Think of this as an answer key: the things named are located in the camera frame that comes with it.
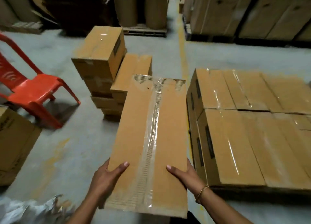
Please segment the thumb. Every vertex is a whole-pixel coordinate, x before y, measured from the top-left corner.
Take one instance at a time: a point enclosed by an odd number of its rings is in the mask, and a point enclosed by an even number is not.
[[[179,170],[176,167],[167,165],[166,166],[167,171],[169,171],[171,174],[176,176],[178,179],[180,179],[182,182],[185,182],[185,176],[187,175],[185,172]]]
[[[115,170],[111,171],[111,173],[114,176],[119,177],[128,168],[129,165],[130,164],[128,162],[121,163]]]

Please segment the plastic chair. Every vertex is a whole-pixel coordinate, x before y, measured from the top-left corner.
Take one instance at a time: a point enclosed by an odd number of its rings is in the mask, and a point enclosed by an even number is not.
[[[64,80],[41,72],[10,38],[0,33],[0,40],[6,42],[37,73],[32,80],[26,78],[0,53],[0,82],[13,92],[10,96],[1,93],[0,96],[20,105],[31,115],[47,121],[55,129],[61,128],[63,125],[43,107],[43,102],[47,99],[55,100],[53,93],[61,86],[80,104],[78,98]]]

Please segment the human hand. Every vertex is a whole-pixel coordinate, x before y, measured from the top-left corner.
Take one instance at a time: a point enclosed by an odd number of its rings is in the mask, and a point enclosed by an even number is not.
[[[192,167],[189,159],[187,158],[187,171],[183,172],[176,167],[170,165],[166,166],[166,169],[176,176],[186,187],[187,189],[197,196],[202,188],[205,186],[204,182],[199,178],[195,169]]]
[[[97,199],[108,197],[117,183],[119,177],[129,166],[128,162],[121,163],[115,170],[108,171],[110,158],[94,173],[88,195],[94,195]]]

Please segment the concrete floor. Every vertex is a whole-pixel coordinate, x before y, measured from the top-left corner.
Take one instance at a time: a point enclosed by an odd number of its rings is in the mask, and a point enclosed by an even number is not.
[[[153,55],[154,76],[189,80],[195,68],[208,67],[258,69],[297,74],[307,82],[311,80],[310,49],[185,42],[178,2],[171,0],[169,3],[167,38],[125,36],[129,53]],[[45,202],[56,194],[64,194],[65,199],[79,205],[94,171],[111,154],[118,123],[102,120],[102,112],[95,108],[87,87],[70,60],[73,50],[83,39],[61,37],[59,33],[60,30],[48,30],[41,35],[5,33],[44,73],[63,78],[80,99],[81,105],[74,112],[63,112],[71,117],[62,129],[42,131],[15,182],[4,195]],[[0,43],[0,51],[28,78],[35,76],[3,43]],[[66,106],[74,105],[74,100],[63,89],[55,96],[57,101],[56,105],[52,105],[53,109],[56,107],[56,110],[64,111]],[[230,204],[254,223],[309,223],[311,220],[310,207],[246,202]],[[201,223],[213,223],[190,194],[189,210]],[[93,223],[164,222],[161,217],[116,210],[97,211],[93,219]]]

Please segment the forearm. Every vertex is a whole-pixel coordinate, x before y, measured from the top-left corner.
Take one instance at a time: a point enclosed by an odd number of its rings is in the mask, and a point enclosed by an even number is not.
[[[98,206],[98,196],[88,194],[67,224],[90,224]]]
[[[216,224],[251,223],[208,188],[202,193],[200,202]]]

